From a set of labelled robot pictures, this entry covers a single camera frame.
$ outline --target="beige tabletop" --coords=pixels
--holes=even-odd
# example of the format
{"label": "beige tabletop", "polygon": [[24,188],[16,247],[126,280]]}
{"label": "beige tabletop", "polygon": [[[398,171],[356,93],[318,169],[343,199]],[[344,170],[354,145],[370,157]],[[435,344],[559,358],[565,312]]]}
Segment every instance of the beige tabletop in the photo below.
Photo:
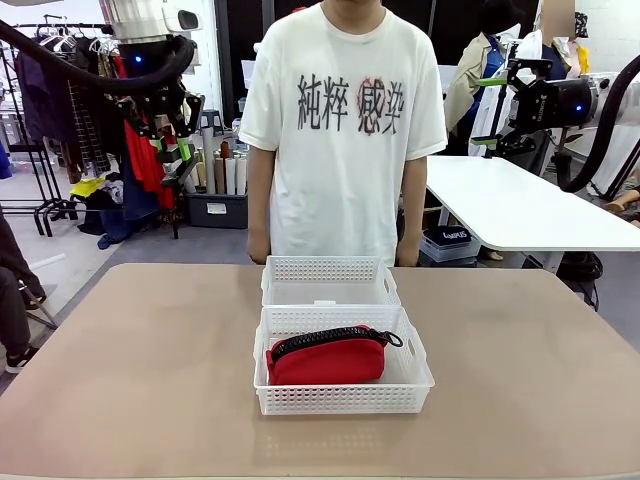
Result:
{"label": "beige tabletop", "polygon": [[640,471],[640,356],[551,274],[395,270],[419,415],[262,417],[260,268],[112,269],[0,398],[0,473],[585,477]]}

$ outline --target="zipper pull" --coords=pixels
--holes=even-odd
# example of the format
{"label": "zipper pull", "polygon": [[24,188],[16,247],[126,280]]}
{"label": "zipper pull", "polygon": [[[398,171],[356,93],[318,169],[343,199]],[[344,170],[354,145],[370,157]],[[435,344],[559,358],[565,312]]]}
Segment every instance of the zipper pull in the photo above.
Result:
{"label": "zipper pull", "polygon": [[402,339],[393,332],[379,332],[377,330],[374,330],[373,328],[370,329],[369,332],[371,333],[371,336],[374,338],[374,340],[383,340],[392,347],[400,348],[404,346],[404,342],[402,341]]}

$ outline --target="person's leg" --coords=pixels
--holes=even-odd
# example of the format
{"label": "person's leg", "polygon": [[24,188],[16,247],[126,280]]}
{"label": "person's leg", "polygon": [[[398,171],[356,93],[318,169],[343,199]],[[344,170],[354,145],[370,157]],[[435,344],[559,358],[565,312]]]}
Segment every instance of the person's leg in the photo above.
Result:
{"label": "person's leg", "polygon": [[31,290],[36,297],[45,296],[40,279],[29,269],[29,265],[22,256],[18,242],[13,236],[11,226],[2,214],[0,207],[0,266],[8,268],[18,280]]}
{"label": "person's leg", "polygon": [[625,192],[621,197],[616,198],[613,202],[607,203],[604,208],[610,212],[620,213],[627,209],[627,205],[640,200],[640,185],[633,190]]}
{"label": "person's leg", "polygon": [[9,373],[20,373],[38,352],[29,344],[31,332],[18,288],[11,270],[0,267],[0,343],[7,350],[5,370]]}

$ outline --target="white table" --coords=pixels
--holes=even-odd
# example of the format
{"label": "white table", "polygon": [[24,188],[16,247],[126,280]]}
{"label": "white table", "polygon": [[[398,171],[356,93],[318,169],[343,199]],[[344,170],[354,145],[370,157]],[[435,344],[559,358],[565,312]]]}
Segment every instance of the white table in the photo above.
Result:
{"label": "white table", "polygon": [[483,245],[534,253],[556,273],[564,252],[640,251],[640,229],[501,158],[429,157],[427,187]]}

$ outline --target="black pants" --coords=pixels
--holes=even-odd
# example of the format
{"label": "black pants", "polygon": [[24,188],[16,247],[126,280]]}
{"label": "black pants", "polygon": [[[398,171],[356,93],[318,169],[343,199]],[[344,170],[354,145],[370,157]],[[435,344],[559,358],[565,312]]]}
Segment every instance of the black pants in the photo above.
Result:
{"label": "black pants", "polygon": [[29,347],[31,332],[18,281],[8,268],[0,267],[0,343],[7,354],[17,356]]}
{"label": "black pants", "polygon": [[29,265],[22,256],[13,231],[2,214],[2,207],[0,207],[0,267],[8,268],[13,272],[15,278],[22,280],[36,297],[44,296],[40,279],[29,269]]}

